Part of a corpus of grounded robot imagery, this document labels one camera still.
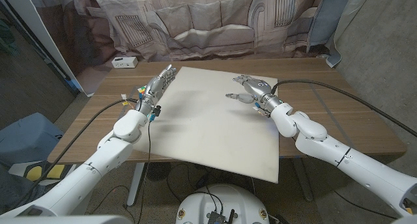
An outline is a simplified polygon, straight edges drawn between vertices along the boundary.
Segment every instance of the white box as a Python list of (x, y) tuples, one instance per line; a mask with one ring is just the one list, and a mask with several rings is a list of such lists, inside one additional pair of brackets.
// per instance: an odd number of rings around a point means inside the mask
[(136, 57), (116, 57), (111, 62), (115, 68), (135, 68), (137, 65)]

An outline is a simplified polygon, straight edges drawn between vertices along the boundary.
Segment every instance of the yellow object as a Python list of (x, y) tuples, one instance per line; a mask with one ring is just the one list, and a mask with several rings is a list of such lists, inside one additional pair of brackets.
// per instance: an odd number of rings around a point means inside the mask
[(51, 171), (48, 173), (48, 175), (46, 176), (46, 178), (56, 178), (56, 179), (60, 179), (61, 178), (61, 174), (63, 173), (65, 168), (65, 165), (56, 165), (54, 166)]
[(41, 166), (33, 167), (29, 172), (27, 172), (26, 178), (30, 181), (37, 180), (40, 175), (42, 174), (42, 168)]
[(409, 213), (409, 214), (411, 214), (412, 215), (412, 210), (411, 210), (411, 208), (405, 208), (406, 210), (407, 210), (407, 212)]

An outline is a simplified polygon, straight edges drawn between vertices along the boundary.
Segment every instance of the robotic hand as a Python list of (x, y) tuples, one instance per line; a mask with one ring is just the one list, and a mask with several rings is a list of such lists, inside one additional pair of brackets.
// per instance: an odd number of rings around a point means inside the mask
[(299, 151), (336, 166), (378, 195), (399, 215), (410, 216), (417, 212), (417, 178), (395, 171), (339, 142), (305, 113), (291, 114), (293, 108), (271, 93), (270, 85), (265, 81), (245, 75), (233, 78), (233, 81), (242, 84), (249, 94), (226, 94), (226, 97), (246, 104), (256, 101), (254, 108), (271, 117), (282, 136), (298, 134), (295, 146)]
[(139, 128), (146, 125), (149, 116), (153, 120), (153, 113), (156, 116), (159, 115), (160, 107), (156, 104), (169, 84), (175, 79), (176, 73), (177, 69), (168, 65), (158, 76), (152, 78), (148, 82), (140, 103), (136, 104), (135, 109), (129, 110), (125, 116), (115, 123), (113, 130), (99, 142), (98, 148), (112, 137), (132, 144), (139, 141), (142, 136)]
[(135, 110), (148, 115), (156, 106), (156, 103), (161, 99), (163, 93), (168, 88), (168, 85), (175, 79), (177, 69), (168, 65), (162, 72), (153, 77), (146, 86), (145, 93), (142, 97), (142, 103), (136, 105)]
[(244, 86), (249, 94), (226, 94), (226, 97), (239, 100), (245, 104), (255, 102), (253, 107), (260, 114), (270, 116), (271, 112), (283, 102), (271, 93), (271, 86), (263, 80), (254, 79), (248, 75), (241, 75), (233, 78), (233, 81)]

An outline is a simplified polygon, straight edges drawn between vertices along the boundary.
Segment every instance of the metal hand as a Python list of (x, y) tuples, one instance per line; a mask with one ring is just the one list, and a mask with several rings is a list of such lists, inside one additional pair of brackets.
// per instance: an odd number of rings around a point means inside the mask
[(175, 79), (176, 74), (177, 69), (168, 65), (158, 76), (153, 77), (146, 86), (142, 104), (137, 104), (136, 110), (148, 115), (161, 99), (169, 84)]
[(234, 100), (239, 100), (245, 104), (251, 104), (257, 100), (254, 95), (252, 94), (226, 94), (226, 97), (232, 98)]
[(239, 100), (246, 104), (255, 103), (255, 110), (260, 114), (269, 116), (269, 114), (282, 103), (276, 95), (271, 94), (271, 86), (263, 80), (254, 79), (248, 75), (241, 75), (233, 78), (244, 86), (249, 94), (226, 94), (226, 97)]
[(236, 81), (245, 87), (245, 91), (249, 94), (254, 95), (262, 103), (263, 97), (266, 94), (271, 93), (271, 86), (263, 80), (254, 79), (248, 75), (241, 75), (233, 78), (233, 81)]

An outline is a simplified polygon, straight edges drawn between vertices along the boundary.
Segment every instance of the wooden table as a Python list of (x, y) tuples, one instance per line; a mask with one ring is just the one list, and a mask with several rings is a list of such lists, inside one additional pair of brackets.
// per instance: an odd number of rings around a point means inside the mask
[[(69, 127), (48, 160), (53, 161), (97, 111), (120, 100), (121, 94), (129, 95), (134, 86), (146, 85), (151, 77), (159, 74), (168, 64), (165, 62), (141, 63), (133, 69), (113, 69)], [(319, 58), (182, 61), (171, 62), (171, 64), (175, 68), (189, 66), (276, 77), (280, 80), (311, 79), (357, 95), (336, 70), (329, 68), (324, 59)], [(376, 113), (340, 93), (321, 86), (291, 83), (279, 87), (278, 97), (292, 105), (294, 111), (303, 111), (312, 120), (321, 123), (328, 130), (329, 135), (360, 152), (368, 155), (396, 154), (399, 156), (407, 149)], [(83, 163), (87, 160), (96, 151), (99, 140), (111, 131), (122, 107), (122, 104), (118, 104), (103, 112), (72, 145), (60, 163)], [(296, 149), (292, 139), (280, 137), (281, 158), (302, 156), (304, 156), (303, 153)], [(128, 161), (144, 162), (147, 158), (146, 153), (134, 151)], [(151, 161), (173, 160), (151, 155)]]

